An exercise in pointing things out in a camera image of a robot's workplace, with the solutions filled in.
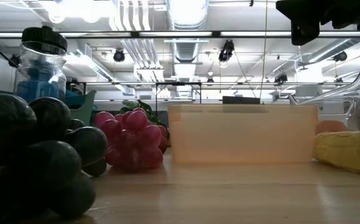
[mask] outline spotlight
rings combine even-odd
[[[123,49],[116,49],[116,53],[113,55],[115,62],[123,62],[125,59]]]
[[[220,62],[227,62],[232,57],[232,52],[235,50],[235,45],[232,40],[226,40],[221,53],[218,56]]]

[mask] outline orange plastic bin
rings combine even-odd
[[[312,159],[316,106],[172,105],[176,164],[292,164]]]

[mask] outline plastic jar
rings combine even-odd
[[[28,103],[43,96],[64,98],[67,78],[62,72],[68,42],[50,27],[26,28],[20,45],[20,67],[14,93]]]

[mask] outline wooden table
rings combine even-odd
[[[360,174],[318,162],[282,166],[176,166],[146,174],[109,170],[79,224],[360,224]]]

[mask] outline plastic lid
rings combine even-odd
[[[61,55],[62,51],[66,53],[68,48],[66,38],[47,26],[24,29],[22,32],[22,44],[32,50],[53,55]]]

